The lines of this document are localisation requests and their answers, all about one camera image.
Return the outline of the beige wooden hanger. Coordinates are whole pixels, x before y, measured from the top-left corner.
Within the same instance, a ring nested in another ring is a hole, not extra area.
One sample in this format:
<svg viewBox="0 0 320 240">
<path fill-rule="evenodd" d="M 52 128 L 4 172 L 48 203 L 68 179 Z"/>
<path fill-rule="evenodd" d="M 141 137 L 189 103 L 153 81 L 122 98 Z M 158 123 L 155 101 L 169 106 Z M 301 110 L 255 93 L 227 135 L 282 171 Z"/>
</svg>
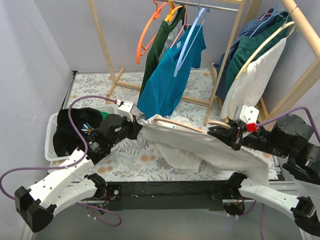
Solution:
<svg viewBox="0 0 320 240">
<path fill-rule="evenodd" d="M 204 130 L 202 130 L 202 129 L 198 129 L 198 128 L 196 128 L 196 127 L 193 127 L 192 125 L 185 124 L 185 123 L 181 123 L 181 122 L 178 122 L 178 121 L 175 121 L 175 120 L 166 119 L 166 118 L 163 118 L 163 117 L 161 117 L 161 116 L 154 116 L 154 117 L 153 117 L 153 121 L 154 121 L 155 123 L 157 123 L 157 122 L 164 122 L 164 123 L 168 123 L 168 124 L 172 124 L 172 125 L 175 125 L 175 126 L 179 126 L 179 127 L 181 127 L 181 128 L 185 128 L 185 129 L 188 129 L 188 130 L 197 132 L 197 133 L 206 134 L 206 132 L 205 132 Z M 225 122 L 216 121 L 216 120 L 211 120 L 211 121 L 208 121 L 207 123 L 208 123 L 209 125 L 214 125 L 214 126 L 222 127 L 222 128 L 225 129 L 225 130 L 230 130 L 230 129 L 231 129 L 231 126 L 228 125 L 228 124 L 225 123 Z"/>
</svg>

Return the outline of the bright green t shirt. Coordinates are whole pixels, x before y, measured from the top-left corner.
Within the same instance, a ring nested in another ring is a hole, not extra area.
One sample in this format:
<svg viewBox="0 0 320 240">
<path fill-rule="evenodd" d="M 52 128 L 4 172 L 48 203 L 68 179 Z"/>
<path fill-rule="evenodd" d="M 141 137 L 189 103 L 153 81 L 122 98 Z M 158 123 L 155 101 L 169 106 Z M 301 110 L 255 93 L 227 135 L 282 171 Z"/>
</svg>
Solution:
<svg viewBox="0 0 320 240">
<path fill-rule="evenodd" d="M 110 114 L 108 112 L 100 111 L 102 120 L 105 120 Z"/>
</svg>

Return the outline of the white t shirt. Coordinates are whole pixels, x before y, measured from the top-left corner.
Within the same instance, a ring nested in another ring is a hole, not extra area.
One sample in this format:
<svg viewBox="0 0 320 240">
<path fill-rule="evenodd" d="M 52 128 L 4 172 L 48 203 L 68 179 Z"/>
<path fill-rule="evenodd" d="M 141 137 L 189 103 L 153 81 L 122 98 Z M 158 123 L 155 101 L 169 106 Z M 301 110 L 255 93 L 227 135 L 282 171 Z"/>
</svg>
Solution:
<svg viewBox="0 0 320 240">
<path fill-rule="evenodd" d="M 154 122 L 154 116 L 141 118 L 138 123 L 142 125 L 142 134 L 156 145 L 171 167 L 196 173 L 202 161 L 205 161 L 219 170 L 239 172 L 268 186 L 269 163 L 257 153 L 244 147 L 235 151 L 207 133 L 194 132 L 162 121 Z M 191 125 L 190 120 L 183 116 L 167 119 Z"/>
</svg>

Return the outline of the black daisy t shirt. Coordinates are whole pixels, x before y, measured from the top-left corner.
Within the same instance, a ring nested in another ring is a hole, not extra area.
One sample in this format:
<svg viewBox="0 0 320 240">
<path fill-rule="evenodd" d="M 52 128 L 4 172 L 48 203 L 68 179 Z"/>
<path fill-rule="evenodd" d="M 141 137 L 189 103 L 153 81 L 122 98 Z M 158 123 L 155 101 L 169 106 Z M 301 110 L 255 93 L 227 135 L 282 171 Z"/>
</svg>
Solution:
<svg viewBox="0 0 320 240">
<path fill-rule="evenodd" d="M 90 107 L 73 108 L 71 118 L 84 138 L 92 133 L 95 128 L 98 128 L 102 122 L 100 111 Z M 70 155 L 77 147 L 84 148 L 83 141 L 70 123 L 67 109 L 58 112 L 53 147 L 58 157 Z"/>
</svg>

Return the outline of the orange plastic hanger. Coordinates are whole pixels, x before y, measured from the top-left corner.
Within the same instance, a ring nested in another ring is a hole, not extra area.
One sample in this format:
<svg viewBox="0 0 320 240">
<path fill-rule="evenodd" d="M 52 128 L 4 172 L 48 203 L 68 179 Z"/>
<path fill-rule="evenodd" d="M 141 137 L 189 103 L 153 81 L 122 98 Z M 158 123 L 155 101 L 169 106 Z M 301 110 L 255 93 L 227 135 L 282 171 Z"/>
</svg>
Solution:
<svg viewBox="0 0 320 240">
<path fill-rule="evenodd" d="M 147 53 L 147 51 L 149 50 L 149 48 L 151 47 L 152 43 L 156 38 L 156 34 L 151 35 L 150 33 L 152 24 L 155 23 L 155 21 L 161 17 L 164 11 L 163 9 L 165 8 L 165 6 L 168 5 L 167 2 L 163 2 L 160 4 L 158 3 L 157 0 L 153 0 L 153 3 L 155 5 L 155 8 L 152 10 L 152 15 L 146 22 L 137 43 L 136 52 L 135 52 L 135 63 L 137 65 L 141 63 L 142 56 Z"/>
</svg>

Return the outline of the light blue hanger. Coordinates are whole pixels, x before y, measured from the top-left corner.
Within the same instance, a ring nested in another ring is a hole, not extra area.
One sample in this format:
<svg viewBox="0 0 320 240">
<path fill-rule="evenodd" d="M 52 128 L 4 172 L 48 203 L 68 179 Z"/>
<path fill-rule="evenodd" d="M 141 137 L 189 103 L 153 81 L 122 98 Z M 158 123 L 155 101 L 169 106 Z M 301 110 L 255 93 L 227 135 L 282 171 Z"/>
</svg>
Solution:
<svg viewBox="0 0 320 240">
<path fill-rule="evenodd" d="M 189 51 L 190 51 L 191 47 L 193 46 L 193 43 L 195 42 L 195 39 L 197 38 L 197 36 L 198 36 L 198 34 L 199 34 L 199 32 L 200 32 L 201 27 L 203 26 L 203 24 L 204 24 L 204 22 L 205 22 L 205 20 L 206 20 L 207 13 L 209 13 L 209 12 L 210 12 L 210 9 L 209 9 L 209 8 L 203 7 L 203 8 L 199 11 L 197 17 L 194 19 L 194 21 L 193 21 L 193 23 L 192 23 L 192 25 L 191 25 L 191 27 L 190 27 L 189 33 L 188 33 L 188 35 L 187 35 L 187 37 L 186 37 L 186 39 L 185 39 L 184 45 L 183 45 L 183 47 L 182 47 L 182 50 L 181 50 L 181 52 L 180 52 L 180 55 L 179 55 L 177 64 L 176 64 L 176 66 L 175 66 L 175 70 L 174 70 L 174 74 L 173 74 L 174 77 L 176 77 L 176 76 L 178 75 L 179 70 L 181 69 L 181 67 L 182 67 L 182 65 L 183 65 L 186 57 L 187 57 L 188 54 L 189 54 Z M 202 20 L 202 22 L 201 22 L 201 24 L 200 24 L 200 26 L 199 26 L 196 34 L 194 35 L 194 38 L 192 39 L 192 42 L 189 43 L 190 40 L 191 40 L 191 38 L 192 38 L 193 32 L 195 31 L 195 28 L 196 28 L 196 26 L 197 26 L 197 23 L 198 23 L 198 21 L 200 20 L 200 18 L 201 18 L 202 15 L 204 15 L 204 18 L 203 18 L 203 20 Z"/>
</svg>

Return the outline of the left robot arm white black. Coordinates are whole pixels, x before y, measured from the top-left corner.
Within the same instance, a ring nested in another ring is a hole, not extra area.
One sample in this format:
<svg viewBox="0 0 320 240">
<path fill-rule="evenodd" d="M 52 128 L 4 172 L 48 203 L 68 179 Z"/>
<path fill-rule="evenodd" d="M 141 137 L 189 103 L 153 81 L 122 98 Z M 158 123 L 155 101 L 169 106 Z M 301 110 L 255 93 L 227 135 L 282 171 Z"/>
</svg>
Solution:
<svg viewBox="0 0 320 240">
<path fill-rule="evenodd" d="M 97 173 L 86 175 L 75 185 L 71 182 L 108 156 L 122 140 L 136 140 L 141 129 L 135 119 L 110 114 L 85 137 L 87 153 L 76 148 L 59 170 L 29 188 L 19 187 L 14 193 L 15 208 L 32 232 L 43 230 L 59 212 L 78 201 L 108 198 L 111 194 L 107 182 Z"/>
</svg>

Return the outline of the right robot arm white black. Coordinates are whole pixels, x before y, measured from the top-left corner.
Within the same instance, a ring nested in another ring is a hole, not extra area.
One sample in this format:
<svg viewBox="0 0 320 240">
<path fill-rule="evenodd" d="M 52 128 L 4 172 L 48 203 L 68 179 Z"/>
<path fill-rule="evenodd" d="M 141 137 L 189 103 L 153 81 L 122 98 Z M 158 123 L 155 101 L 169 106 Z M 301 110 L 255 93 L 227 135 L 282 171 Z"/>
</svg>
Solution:
<svg viewBox="0 0 320 240">
<path fill-rule="evenodd" d="M 293 196 L 253 180 L 247 173 L 234 172 L 226 182 L 227 195 L 257 200 L 294 220 L 305 232 L 320 235 L 320 147 L 309 142 L 316 131 L 295 114 L 283 115 L 271 131 L 256 123 L 228 123 L 229 129 L 210 127 L 208 134 L 233 150 L 248 147 L 287 158 L 283 168 L 298 180 L 307 196 Z"/>
</svg>

